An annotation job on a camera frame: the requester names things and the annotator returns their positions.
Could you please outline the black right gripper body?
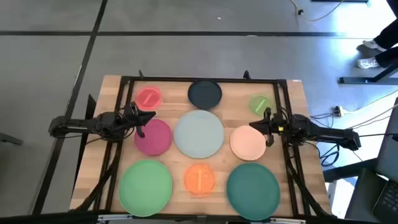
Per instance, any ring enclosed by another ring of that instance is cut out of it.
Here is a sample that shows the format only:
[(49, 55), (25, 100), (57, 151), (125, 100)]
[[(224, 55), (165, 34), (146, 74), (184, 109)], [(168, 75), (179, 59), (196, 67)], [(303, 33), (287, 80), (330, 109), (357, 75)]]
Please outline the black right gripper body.
[[(264, 119), (266, 121), (266, 146), (271, 147), (274, 144), (273, 134), (283, 135), (287, 132), (289, 126), (289, 119), (284, 111), (272, 113), (270, 108), (266, 108), (264, 112)], [(284, 128), (283, 131), (279, 131), (278, 127)]]

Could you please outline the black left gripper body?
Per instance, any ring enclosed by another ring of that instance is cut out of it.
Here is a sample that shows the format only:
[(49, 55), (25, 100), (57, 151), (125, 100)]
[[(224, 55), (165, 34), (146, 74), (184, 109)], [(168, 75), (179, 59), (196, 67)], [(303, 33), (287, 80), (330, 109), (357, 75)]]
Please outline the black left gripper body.
[(136, 103), (134, 101), (130, 102), (128, 105), (125, 105), (124, 111), (123, 111), (123, 117), (129, 121), (134, 128), (136, 128), (136, 131), (139, 135), (140, 138), (144, 138), (145, 134), (142, 130), (142, 127), (144, 124), (140, 124), (139, 122), (139, 108), (137, 107)]

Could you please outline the small red translucent plate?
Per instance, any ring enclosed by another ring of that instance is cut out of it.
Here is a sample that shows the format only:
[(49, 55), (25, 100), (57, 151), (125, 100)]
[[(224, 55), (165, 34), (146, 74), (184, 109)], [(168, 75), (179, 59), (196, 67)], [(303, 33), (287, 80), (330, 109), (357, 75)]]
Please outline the small red translucent plate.
[(155, 86), (145, 86), (137, 92), (135, 102), (142, 111), (155, 111), (162, 104), (161, 91)]

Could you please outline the small green translucent plate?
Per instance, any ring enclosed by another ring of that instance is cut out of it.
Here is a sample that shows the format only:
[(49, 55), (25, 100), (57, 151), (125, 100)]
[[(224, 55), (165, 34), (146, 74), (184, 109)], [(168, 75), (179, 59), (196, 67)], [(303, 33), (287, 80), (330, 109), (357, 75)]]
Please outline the small green translucent plate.
[(266, 108), (273, 109), (272, 100), (264, 95), (254, 95), (249, 100), (250, 111), (258, 116), (263, 116)]

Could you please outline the peach plastic plate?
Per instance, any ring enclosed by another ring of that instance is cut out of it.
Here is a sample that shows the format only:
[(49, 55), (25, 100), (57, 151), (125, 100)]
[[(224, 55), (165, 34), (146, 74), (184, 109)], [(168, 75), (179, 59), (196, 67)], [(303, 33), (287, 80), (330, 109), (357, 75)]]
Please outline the peach plastic plate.
[(256, 129), (246, 125), (236, 128), (229, 145), (234, 154), (245, 161), (255, 161), (266, 151), (266, 138)]

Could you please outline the magenta plastic plate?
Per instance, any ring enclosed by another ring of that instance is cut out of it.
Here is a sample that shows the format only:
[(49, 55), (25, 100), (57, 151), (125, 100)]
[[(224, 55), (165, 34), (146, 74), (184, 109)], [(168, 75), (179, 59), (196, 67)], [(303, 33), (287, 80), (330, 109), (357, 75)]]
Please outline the magenta plastic plate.
[(170, 148), (172, 130), (165, 121), (152, 119), (142, 128), (142, 131), (145, 137), (141, 138), (135, 134), (134, 143), (137, 149), (145, 155), (158, 156)]

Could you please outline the dark navy plastic plate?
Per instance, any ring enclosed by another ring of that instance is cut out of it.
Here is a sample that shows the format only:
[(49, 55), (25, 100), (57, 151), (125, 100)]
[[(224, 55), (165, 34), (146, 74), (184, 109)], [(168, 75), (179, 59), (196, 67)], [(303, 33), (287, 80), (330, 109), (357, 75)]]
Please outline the dark navy plastic plate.
[(200, 79), (188, 88), (188, 99), (201, 110), (210, 110), (217, 106), (223, 96), (221, 87), (213, 80)]

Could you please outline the large dark teal plate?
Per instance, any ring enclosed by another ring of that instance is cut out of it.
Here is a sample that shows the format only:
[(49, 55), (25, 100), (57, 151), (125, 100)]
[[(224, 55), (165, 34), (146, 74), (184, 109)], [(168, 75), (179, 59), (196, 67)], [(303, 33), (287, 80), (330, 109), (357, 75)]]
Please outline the large dark teal plate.
[(229, 175), (226, 195), (243, 218), (260, 221), (274, 214), (280, 204), (280, 187), (273, 173), (257, 163), (237, 166)]

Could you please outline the large light green plate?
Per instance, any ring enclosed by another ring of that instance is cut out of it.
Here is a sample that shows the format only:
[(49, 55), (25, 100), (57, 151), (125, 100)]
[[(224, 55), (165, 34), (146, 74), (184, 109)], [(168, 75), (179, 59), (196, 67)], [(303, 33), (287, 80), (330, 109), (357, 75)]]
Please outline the large light green plate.
[(170, 171), (162, 163), (144, 159), (131, 165), (119, 182), (118, 197), (125, 211), (137, 217), (159, 213), (173, 189)]

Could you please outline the small orange translucent plate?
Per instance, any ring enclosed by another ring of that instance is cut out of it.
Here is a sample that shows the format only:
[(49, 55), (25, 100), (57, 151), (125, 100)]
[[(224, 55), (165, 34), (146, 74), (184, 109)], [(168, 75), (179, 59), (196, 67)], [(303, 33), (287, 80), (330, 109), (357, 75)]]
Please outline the small orange translucent plate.
[(195, 164), (189, 167), (183, 177), (185, 189), (198, 197), (212, 193), (216, 185), (216, 177), (210, 166)]

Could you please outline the large light blue plate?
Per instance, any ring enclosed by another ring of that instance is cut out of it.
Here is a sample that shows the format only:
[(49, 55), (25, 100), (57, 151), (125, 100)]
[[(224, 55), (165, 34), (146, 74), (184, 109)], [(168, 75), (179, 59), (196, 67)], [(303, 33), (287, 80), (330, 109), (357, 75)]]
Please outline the large light blue plate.
[(188, 157), (205, 159), (216, 154), (224, 141), (224, 126), (213, 113), (193, 110), (184, 114), (174, 127), (174, 142)]

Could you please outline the person's white shoe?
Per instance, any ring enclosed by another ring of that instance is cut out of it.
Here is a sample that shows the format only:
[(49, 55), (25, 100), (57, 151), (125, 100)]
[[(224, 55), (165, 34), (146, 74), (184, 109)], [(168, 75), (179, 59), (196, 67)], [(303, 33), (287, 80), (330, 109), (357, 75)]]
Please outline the person's white shoe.
[(380, 67), (379, 63), (374, 57), (363, 58), (357, 61), (357, 66), (362, 69), (377, 68)]
[(385, 52), (386, 50), (380, 47), (374, 40), (364, 40), (363, 45), (369, 49), (378, 50), (380, 52)]

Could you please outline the grey laptop lid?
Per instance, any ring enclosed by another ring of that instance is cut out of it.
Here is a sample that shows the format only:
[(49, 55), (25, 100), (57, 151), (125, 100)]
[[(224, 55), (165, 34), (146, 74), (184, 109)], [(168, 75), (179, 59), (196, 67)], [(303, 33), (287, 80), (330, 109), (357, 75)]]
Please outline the grey laptop lid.
[(398, 97), (377, 157), (376, 171), (398, 184)]

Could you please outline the grey chair base leg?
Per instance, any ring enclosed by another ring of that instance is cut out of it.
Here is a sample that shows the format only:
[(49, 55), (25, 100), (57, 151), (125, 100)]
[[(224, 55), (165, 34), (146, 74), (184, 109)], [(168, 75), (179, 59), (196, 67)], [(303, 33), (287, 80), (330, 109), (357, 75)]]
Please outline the grey chair base leg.
[(0, 132), (0, 142), (8, 142), (15, 145), (22, 145), (23, 143), (21, 139), (15, 138), (13, 136), (1, 132)]

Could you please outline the silver metal bracket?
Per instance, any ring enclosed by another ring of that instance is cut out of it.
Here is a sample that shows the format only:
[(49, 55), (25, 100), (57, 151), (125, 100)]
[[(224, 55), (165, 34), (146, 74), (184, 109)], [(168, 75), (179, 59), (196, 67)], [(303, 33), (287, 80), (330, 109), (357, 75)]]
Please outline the silver metal bracket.
[(272, 217), (269, 224), (307, 224), (307, 222), (301, 219)]
[(128, 214), (107, 214), (107, 215), (99, 215), (97, 222), (108, 222), (108, 221), (115, 221), (115, 220), (128, 220), (133, 219), (133, 215)]

